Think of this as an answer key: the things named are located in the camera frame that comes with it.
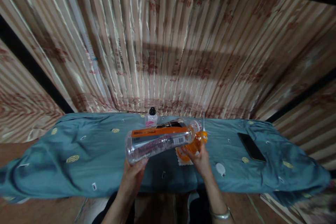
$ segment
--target blue blanket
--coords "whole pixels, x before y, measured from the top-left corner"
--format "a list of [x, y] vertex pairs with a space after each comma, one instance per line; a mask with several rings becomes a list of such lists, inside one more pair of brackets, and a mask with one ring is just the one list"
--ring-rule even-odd
[[[175, 118], [161, 117], [159, 123]], [[206, 119], [205, 126], [212, 171], [222, 191], [269, 193], [289, 206], [321, 192], [330, 181], [327, 170], [270, 123]], [[0, 169], [0, 195], [12, 203], [25, 198], [110, 196], [123, 174], [125, 136], [144, 127], [140, 114], [67, 114], [22, 158]], [[252, 137], [266, 163], [249, 157], [239, 132]], [[216, 171], [216, 163], [224, 165], [224, 176]], [[140, 191], [181, 193], [203, 186], [195, 167], [179, 166], [172, 149], [150, 158]]]

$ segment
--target bottle cap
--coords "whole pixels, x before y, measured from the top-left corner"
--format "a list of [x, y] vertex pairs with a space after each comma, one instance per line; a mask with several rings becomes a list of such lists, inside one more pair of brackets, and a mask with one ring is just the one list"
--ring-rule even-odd
[[154, 107], [151, 107], [150, 110], [149, 110], [149, 114], [150, 114], [151, 116], [154, 116], [155, 113], [156, 113], [155, 108], [154, 108]]

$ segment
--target striped curtain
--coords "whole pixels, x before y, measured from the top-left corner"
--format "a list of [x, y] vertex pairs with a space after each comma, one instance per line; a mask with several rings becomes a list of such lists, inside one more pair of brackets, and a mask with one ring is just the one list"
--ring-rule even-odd
[[64, 115], [0, 40], [0, 143], [38, 138]]
[[273, 125], [326, 169], [336, 169], [336, 81], [313, 94]]
[[266, 120], [336, 66], [323, 3], [72, 3], [0, 0], [0, 14], [75, 112]]

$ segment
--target bracelet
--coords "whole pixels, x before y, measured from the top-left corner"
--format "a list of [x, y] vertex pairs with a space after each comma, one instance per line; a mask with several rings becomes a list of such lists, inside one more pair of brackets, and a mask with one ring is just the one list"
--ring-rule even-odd
[[225, 214], [223, 215], [218, 215], [218, 214], [215, 214], [211, 211], [211, 208], [209, 207], [209, 211], [210, 211], [210, 214], [212, 217], [214, 217], [215, 219], [228, 219], [231, 215], [231, 212], [230, 212], [230, 208], [227, 207], [227, 211]]

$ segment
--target smartphone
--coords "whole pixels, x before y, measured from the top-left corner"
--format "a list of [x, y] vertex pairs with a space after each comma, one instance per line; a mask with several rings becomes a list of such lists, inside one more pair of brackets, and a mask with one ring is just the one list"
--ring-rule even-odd
[[250, 157], [254, 160], [266, 162], [265, 157], [262, 155], [258, 147], [256, 146], [255, 142], [252, 138], [247, 134], [238, 133], [240, 140], [243, 142], [247, 153]]

